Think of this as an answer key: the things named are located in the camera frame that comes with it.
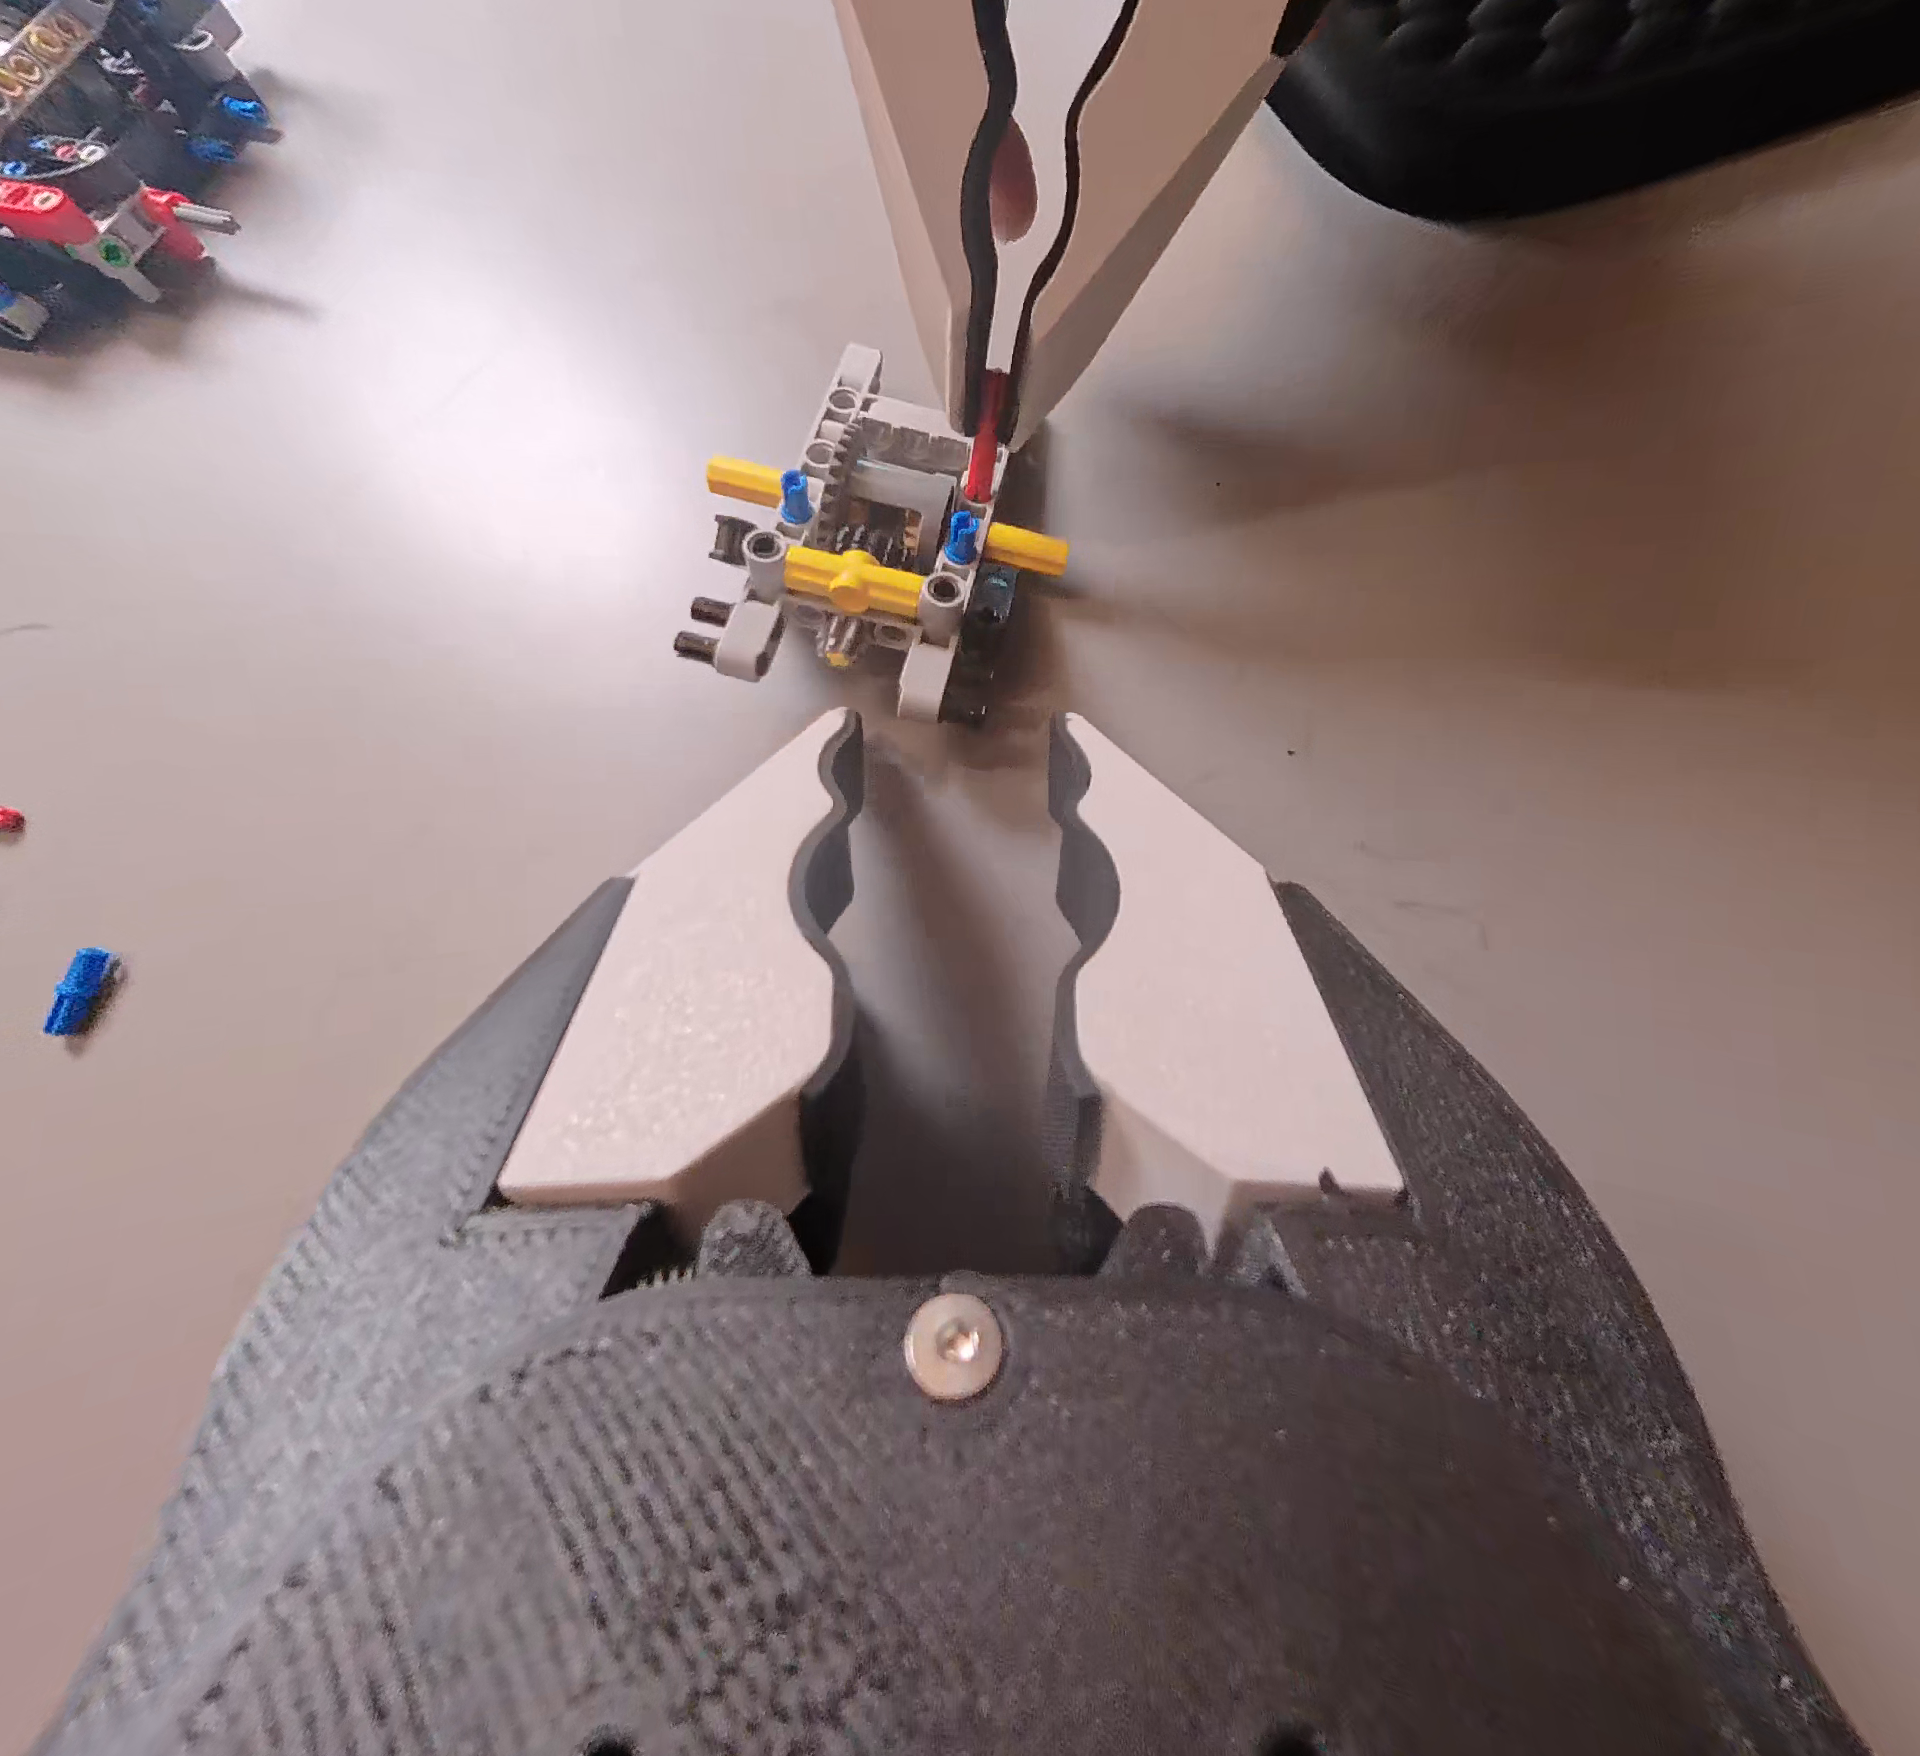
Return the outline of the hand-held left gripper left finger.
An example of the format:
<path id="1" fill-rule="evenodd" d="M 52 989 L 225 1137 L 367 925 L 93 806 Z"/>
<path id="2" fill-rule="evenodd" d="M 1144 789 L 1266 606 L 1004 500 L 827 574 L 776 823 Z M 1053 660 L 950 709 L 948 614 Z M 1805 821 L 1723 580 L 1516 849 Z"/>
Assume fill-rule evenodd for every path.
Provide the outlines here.
<path id="1" fill-rule="evenodd" d="M 844 1202 L 862 724 L 830 709 L 629 877 L 498 1172 L 519 1209 Z"/>

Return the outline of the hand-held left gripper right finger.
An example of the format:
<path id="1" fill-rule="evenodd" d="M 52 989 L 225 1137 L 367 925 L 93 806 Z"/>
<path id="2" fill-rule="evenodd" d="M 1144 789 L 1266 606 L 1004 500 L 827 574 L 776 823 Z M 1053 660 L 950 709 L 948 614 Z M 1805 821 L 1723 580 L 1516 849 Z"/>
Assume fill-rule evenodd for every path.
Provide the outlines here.
<path id="1" fill-rule="evenodd" d="M 1249 1217 L 1404 1200 L 1404 1170 L 1260 862 L 1077 714 L 1047 737 L 1055 905 L 1043 1153 L 1066 1204 Z"/>

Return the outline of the grey lego frame assembly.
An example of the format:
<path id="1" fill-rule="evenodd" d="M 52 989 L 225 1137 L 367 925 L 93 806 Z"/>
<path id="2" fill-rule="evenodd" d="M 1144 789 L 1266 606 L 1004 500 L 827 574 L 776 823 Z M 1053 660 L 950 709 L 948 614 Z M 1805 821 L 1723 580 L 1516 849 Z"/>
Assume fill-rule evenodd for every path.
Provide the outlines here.
<path id="1" fill-rule="evenodd" d="M 802 453 L 782 470 L 802 470 L 812 483 L 816 515 L 801 533 L 782 531 L 780 509 L 717 498 L 743 509 L 715 516 L 709 552 L 739 587 L 731 599 L 694 599 L 674 651 L 746 685 L 765 675 L 784 640 L 806 643 L 838 671 L 875 656 L 896 666 L 900 718 L 978 726 L 1019 584 L 1049 580 L 997 567 L 980 546 L 971 569 L 943 561 L 952 513 L 971 511 L 963 479 L 972 436 L 931 408 L 887 399 L 881 378 L 879 352 L 842 354 Z M 1019 528 L 1000 515 L 1012 423 L 1006 397 L 995 500 L 976 513 L 980 544 L 995 522 Z"/>

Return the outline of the lego car chassis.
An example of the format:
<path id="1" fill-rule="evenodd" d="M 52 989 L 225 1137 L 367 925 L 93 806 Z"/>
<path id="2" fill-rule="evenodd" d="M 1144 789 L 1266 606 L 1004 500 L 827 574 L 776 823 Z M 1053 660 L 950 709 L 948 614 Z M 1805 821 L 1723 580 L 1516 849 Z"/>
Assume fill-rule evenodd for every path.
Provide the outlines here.
<path id="1" fill-rule="evenodd" d="M 209 189 L 280 126 L 231 0 L 1 0 L 1 345 L 37 352 L 210 274 Z"/>

